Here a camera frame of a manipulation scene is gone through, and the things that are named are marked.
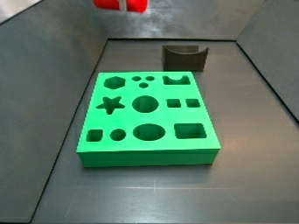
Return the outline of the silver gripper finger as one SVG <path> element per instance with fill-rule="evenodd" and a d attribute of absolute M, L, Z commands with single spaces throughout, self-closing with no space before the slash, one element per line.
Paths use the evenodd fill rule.
<path fill-rule="evenodd" d="M 122 11 L 127 11 L 127 0 L 119 0 L 119 8 Z"/>

